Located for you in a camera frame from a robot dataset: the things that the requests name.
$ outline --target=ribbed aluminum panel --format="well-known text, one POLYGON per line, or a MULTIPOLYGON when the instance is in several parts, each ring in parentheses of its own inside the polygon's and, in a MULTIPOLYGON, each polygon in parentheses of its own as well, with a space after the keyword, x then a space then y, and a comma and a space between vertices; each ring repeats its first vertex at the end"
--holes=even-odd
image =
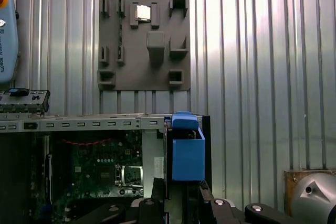
POLYGON ((190 92, 99 92, 98 0, 16 0, 16 87, 50 114, 212 118, 213 192, 283 209, 282 173, 335 168, 335 0, 190 0, 190 92))

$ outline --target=green circuit board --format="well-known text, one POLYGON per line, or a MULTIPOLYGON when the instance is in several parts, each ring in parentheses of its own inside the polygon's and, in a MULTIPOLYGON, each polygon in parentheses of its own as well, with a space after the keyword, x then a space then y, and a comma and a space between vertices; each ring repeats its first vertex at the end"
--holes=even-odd
MULTIPOLYGON (((80 132, 49 138, 51 155, 43 157, 42 168, 38 151, 31 159, 34 219, 45 216, 49 205, 51 221, 63 223, 68 204, 75 199, 143 196, 141 131, 80 132)), ((38 149, 39 141, 35 140, 33 148, 38 149)))

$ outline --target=motherboard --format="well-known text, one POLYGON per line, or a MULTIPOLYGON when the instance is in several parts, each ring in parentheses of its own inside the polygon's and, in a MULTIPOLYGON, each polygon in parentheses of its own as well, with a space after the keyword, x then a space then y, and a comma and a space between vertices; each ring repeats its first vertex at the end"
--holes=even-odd
POLYGON ((143 197, 140 130, 55 132, 32 145, 32 222, 71 221, 74 200, 143 197))

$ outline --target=red cable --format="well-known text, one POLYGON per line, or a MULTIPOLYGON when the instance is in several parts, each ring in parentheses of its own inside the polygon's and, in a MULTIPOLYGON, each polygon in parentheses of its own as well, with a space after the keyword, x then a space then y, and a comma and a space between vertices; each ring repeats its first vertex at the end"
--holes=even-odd
POLYGON ((103 144, 107 141, 111 141, 112 139, 104 139, 104 140, 100 140, 100 141, 95 141, 95 142, 90 142, 90 143, 76 143, 76 142, 71 142, 71 141, 67 141, 65 139, 62 139, 62 142, 66 143, 66 144, 71 144, 71 145, 77 145, 77 146, 89 146, 89 145, 97 145, 97 144, 103 144))

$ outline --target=gray plastic fixture plate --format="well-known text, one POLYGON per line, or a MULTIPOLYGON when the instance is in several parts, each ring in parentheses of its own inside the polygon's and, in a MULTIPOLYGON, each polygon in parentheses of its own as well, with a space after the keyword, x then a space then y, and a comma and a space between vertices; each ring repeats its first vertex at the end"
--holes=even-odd
POLYGON ((188 6, 188 0, 100 0, 99 88, 188 90, 191 83, 188 6), (140 5, 151 8, 151 20, 136 20, 140 5), (149 44, 161 41, 164 45, 159 50, 150 50, 154 52, 152 61, 147 47, 148 32, 164 33, 164 43, 162 39, 149 41, 149 44))

